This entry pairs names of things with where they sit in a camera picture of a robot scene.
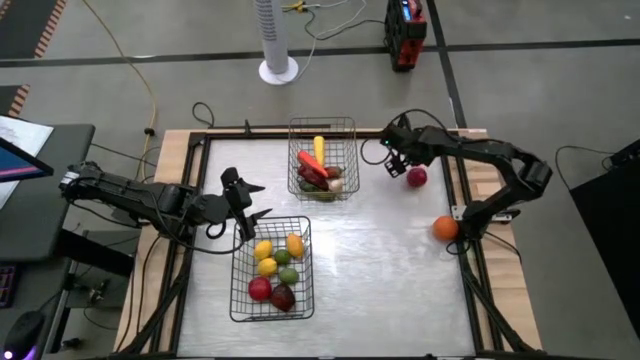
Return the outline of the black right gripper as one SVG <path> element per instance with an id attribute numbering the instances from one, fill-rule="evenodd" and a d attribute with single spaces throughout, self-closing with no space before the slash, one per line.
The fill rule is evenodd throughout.
<path id="1" fill-rule="evenodd" d="M 391 152 L 392 160 L 385 163 L 385 168 L 392 178 L 398 177 L 399 171 L 405 171 L 406 164 L 431 164 L 431 155 L 419 137 L 418 132 L 393 124 L 382 131 L 382 144 Z"/>

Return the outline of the yellow orange mango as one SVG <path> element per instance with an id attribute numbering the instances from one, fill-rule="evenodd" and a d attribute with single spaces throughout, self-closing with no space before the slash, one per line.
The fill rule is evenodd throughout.
<path id="1" fill-rule="evenodd" d="M 305 250 L 302 237 L 295 233 L 290 233 L 286 239 L 286 248 L 292 257 L 301 258 Z"/>

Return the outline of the dark red pepper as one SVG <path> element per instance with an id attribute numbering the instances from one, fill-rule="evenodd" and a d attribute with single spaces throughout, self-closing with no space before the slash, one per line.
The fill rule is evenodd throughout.
<path id="1" fill-rule="evenodd" d="M 320 190 L 323 191 L 328 191 L 329 190 L 329 186 L 327 183 L 327 180 L 322 177 L 321 175 L 319 175 L 318 173 L 316 173 L 315 171 L 300 165 L 298 167 L 297 173 L 299 176 L 302 177 L 302 179 L 304 181 L 306 181 L 307 183 L 314 185 L 315 187 L 317 187 Z"/>

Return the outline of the orange-red pepper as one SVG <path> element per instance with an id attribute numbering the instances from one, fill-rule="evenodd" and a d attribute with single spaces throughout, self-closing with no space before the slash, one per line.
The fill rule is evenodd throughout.
<path id="1" fill-rule="evenodd" d="M 315 159 L 314 156 L 310 155 L 308 152 L 299 151 L 297 154 L 297 159 L 302 166 L 314 171 L 321 177 L 323 178 L 329 177 L 329 174 L 325 170 L 325 168 Z"/>

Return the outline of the red apple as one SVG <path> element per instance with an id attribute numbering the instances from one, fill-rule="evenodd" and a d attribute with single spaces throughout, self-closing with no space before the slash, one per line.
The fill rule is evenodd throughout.
<path id="1" fill-rule="evenodd" d="M 270 280 L 266 277 L 256 277 L 248 284 L 248 294 L 250 298 L 256 302 L 266 301 L 270 298 L 272 286 Z"/>

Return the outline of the dark maroon fruit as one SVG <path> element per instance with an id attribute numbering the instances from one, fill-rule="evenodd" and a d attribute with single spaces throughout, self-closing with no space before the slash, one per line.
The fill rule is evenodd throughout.
<path id="1" fill-rule="evenodd" d="M 295 306 L 296 298 L 290 286 L 281 283 L 272 290 L 270 302 L 278 310 L 288 312 Z"/>

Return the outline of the orange fruit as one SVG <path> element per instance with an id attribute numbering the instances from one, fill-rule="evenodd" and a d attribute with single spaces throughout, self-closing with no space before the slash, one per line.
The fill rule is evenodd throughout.
<path id="1" fill-rule="evenodd" d="M 458 232 L 458 222 L 451 216 L 440 216 L 432 224 L 432 234 L 439 241 L 454 241 Z"/>

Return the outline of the red black battery box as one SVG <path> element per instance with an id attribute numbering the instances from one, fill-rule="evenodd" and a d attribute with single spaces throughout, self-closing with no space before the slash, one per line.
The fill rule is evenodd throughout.
<path id="1" fill-rule="evenodd" d="M 388 0 L 384 45 L 394 72 L 415 68 L 427 35 L 427 18 L 420 0 Z"/>

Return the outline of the wooden table board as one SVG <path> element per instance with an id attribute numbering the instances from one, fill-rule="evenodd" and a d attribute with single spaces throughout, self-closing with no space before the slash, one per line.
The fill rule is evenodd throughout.
<path id="1" fill-rule="evenodd" d="M 215 140 L 244 140 L 246 137 L 238 129 L 169 130 L 160 146 L 155 177 L 161 181 L 174 181 L 184 175 L 189 181 L 202 180 L 205 146 Z M 503 182 L 497 170 L 480 162 L 445 157 L 441 165 L 447 198 L 453 205 L 480 200 Z M 153 229 L 145 229 L 139 237 L 136 274 L 128 285 L 114 346 L 117 350 L 133 341 L 138 325 L 145 324 L 151 317 L 163 296 L 164 285 L 178 276 L 179 268 L 186 259 L 172 245 L 156 245 L 156 234 Z M 483 242 L 472 244 L 469 250 L 460 250 L 457 258 L 468 262 L 468 269 L 477 277 L 485 298 L 501 309 L 505 322 L 514 333 L 530 346 L 540 346 L 521 257 L 511 226 L 500 223 L 491 225 Z M 464 295 L 468 301 L 477 351 L 512 351 L 506 335 L 491 318 L 480 295 L 470 288 L 464 290 Z M 181 307 L 185 299 L 186 295 L 180 293 L 173 300 L 144 346 L 144 352 L 160 354 L 176 348 L 182 326 Z"/>

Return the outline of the white tower fan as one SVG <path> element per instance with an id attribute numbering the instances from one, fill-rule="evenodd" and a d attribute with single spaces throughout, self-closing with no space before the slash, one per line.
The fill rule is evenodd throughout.
<path id="1" fill-rule="evenodd" d="M 275 86 L 286 85 L 298 75 L 298 63 L 289 55 L 281 0 L 253 0 L 264 60 L 260 78 Z"/>

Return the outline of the black case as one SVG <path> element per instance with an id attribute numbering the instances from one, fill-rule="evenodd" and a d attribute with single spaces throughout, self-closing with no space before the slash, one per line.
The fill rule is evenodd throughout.
<path id="1" fill-rule="evenodd" d="M 570 195 L 640 338 L 640 139 Z"/>

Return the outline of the white paper sheet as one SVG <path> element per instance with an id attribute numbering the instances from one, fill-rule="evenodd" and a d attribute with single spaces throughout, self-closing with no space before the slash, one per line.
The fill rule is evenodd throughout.
<path id="1" fill-rule="evenodd" d="M 35 158 L 37 158 L 52 132 L 53 128 L 49 126 L 0 115 L 0 137 Z M 5 206 L 20 181 L 0 183 L 0 210 Z"/>

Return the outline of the black keyboard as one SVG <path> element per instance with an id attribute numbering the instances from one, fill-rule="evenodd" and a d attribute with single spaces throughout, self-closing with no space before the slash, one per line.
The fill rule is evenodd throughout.
<path id="1" fill-rule="evenodd" d="M 20 275 L 20 265 L 0 263 L 0 309 L 10 308 L 13 305 Z"/>

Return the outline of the black striped floor mat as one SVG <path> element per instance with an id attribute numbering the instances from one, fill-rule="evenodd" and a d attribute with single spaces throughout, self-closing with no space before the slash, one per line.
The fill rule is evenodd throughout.
<path id="1" fill-rule="evenodd" d="M 0 0 L 0 60 L 43 58 L 68 0 Z"/>
<path id="2" fill-rule="evenodd" d="M 0 115 L 18 118 L 30 92 L 28 84 L 0 85 Z"/>

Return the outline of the black aluminium table frame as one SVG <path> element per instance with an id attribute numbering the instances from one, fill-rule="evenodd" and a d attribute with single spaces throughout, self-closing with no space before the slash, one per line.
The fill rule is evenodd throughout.
<path id="1" fill-rule="evenodd" d="M 301 201 L 287 189 L 289 129 L 242 133 L 244 140 L 215 140 L 205 146 L 204 177 L 192 182 L 216 191 L 221 171 L 234 166 L 265 187 L 254 203 L 256 209 L 271 209 L 265 218 L 310 220 L 314 314 L 308 319 L 233 321 L 233 254 L 227 253 L 233 237 L 199 237 L 196 254 L 174 246 L 186 257 L 180 268 L 188 270 L 180 292 L 186 299 L 177 346 L 160 354 L 146 353 L 143 347 L 138 360 L 479 352 L 464 295 L 469 287 L 463 271 L 469 264 L 457 258 L 460 250 L 471 247 L 450 247 L 431 236 L 435 217 L 454 206 L 447 198 L 443 158 L 429 167 L 428 183 L 418 192 L 380 167 L 361 165 L 360 188 L 349 199 Z"/>

